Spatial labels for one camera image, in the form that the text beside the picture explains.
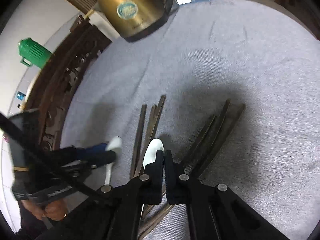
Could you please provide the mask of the person's left hand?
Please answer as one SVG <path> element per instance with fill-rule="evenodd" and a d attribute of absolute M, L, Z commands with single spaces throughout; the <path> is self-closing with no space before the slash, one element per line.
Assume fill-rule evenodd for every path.
<path fill-rule="evenodd" d="M 39 207 L 30 200 L 23 200 L 23 206 L 30 211 L 38 220 L 43 217 L 51 220 L 62 220 L 67 214 L 67 206 L 63 199 L 49 203 L 46 207 Z"/>

